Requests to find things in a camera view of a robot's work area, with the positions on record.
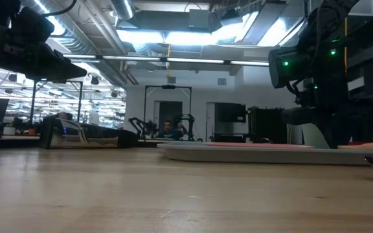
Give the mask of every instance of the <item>desk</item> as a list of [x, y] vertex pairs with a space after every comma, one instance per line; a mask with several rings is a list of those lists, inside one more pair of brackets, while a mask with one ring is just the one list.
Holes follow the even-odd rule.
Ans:
[[0, 232], [373, 232], [367, 166], [170, 161], [160, 149], [0, 150]]

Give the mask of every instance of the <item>metal frame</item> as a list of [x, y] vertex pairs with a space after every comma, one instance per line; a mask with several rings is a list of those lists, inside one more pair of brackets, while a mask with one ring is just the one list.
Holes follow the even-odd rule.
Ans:
[[[167, 85], [146, 85], [145, 86], [145, 95], [144, 95], [144, 101], [143, 101], [143, 121], [145, 122], [146, 120], [146, 99], [148, 98], [147, 94], [148, 94], [148, 89], [150, 87], [156, 87], [156, 88], [162, 88], [162, 89], [169, 89], [169, 88], [165, 88], [165, 87], [168, 87]], [[173, 89], [189, 89], [189, 114], [191, 114], [191, 105], [192, 105], [192, 87], [178, 87], [178, 86], [171, 86], [172, 89], [170, 90], [173, 90]], [[143, 141], [146, 142], [146, 137], [144, 136], [144, 130], [145, 130], [145, 127], [143, 126], [142, 128], [142, 135], [141, 137], [143, 137]]]
[[[36, 93], [39, 91], [37, 89], [37, 83], [40, 81], [34, 81], [34, 86], [32, 88], [32, 100], [31, 100], [31, 112], [30, 112], [30, 124], [33, 122], [34, 117], [34, 104], [36, 101]], [[80, 112], [82, 110], [82, 98], [83, 98], [83, 82], [82, 81], [67, 81], [68, 83], [79, 83], [80, 84], [80, 91], [78, 96], [78, 110], [77, 110], [77, 122], [80, 122]]]

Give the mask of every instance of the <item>white tray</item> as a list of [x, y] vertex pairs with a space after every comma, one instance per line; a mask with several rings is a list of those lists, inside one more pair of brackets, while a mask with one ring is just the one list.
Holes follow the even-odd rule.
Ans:
[[206, 146], [200, 142], [158, 144], [169, 159], [195, 162], [367, 165], [373, 151]]

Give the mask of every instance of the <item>wooden table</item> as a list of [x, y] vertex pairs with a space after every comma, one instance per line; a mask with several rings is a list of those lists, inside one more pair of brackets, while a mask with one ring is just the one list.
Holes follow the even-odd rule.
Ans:
[[373, 169], [0, 150], [0, 232], [373, 233]]

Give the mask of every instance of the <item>pink mat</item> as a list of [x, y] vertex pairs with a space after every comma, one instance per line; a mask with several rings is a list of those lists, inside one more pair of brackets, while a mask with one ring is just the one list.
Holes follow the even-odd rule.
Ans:
[[204, 144], [207, 146], [230, 146], [241, 148], [314, 148], [313, 146], [261, 143], [206, 142]]

